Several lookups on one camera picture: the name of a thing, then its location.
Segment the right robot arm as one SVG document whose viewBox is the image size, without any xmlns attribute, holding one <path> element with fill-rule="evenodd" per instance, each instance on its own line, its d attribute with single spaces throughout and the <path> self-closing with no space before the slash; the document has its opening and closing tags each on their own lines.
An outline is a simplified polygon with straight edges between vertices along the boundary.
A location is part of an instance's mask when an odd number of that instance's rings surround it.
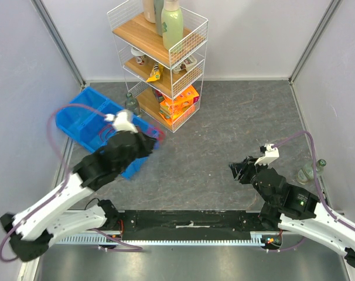
<svg viewBox="0 0 355 281">
<path fill-rule="evenodd" d="M 248 156 L 230 163 L 235 180 L 250 184 L 264 200 L 258 223 L 264 230 L 279 228 L 320 243 L 355 268 L 355 223 L 324 205 L 318 196 L 287 182 L 273 168 Z"/>
</svg>

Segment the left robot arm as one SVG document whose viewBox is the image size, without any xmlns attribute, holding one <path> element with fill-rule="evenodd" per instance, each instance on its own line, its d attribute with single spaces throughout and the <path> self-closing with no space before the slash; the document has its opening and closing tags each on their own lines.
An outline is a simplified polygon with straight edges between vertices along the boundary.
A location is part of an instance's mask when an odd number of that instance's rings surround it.
<svg viewBox="0 0 355 281">
<path fill-rule="evenodd" d="M 6 232 L 3 243 L 9 244 L 15 259 L 29 262 L 67 236 L 85 230 L 116 228 L 120 214 L 110 200 L 100 200 L 70 216 L 63 213 L 114 181 L 134 160 L 148 157 L 157 141 L 143 132 L 117 132 L 106 145 L 84 157 L 63 182 L 34 205 L 17 214 L 1 216 L 0 223 Z"/>
</svg>

